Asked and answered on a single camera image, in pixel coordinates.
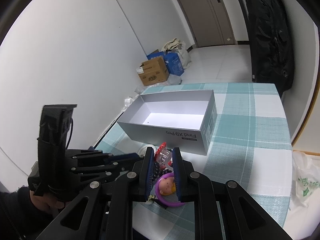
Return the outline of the person's left hand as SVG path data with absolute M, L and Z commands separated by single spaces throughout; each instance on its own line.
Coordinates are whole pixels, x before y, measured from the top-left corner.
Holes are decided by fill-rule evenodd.
M 30 194 L 30 200 L 33 203 L 33 205 L 41 210 L 45 211 L 47 213 L 56 213 L 58 210 L 63 209 L 65 207 L 65 204 L 63 202 L 58 201 L 55 197 L 44 194 L 43 196 L 36 196 L 34 194 L 34 191 L 29 191 Z

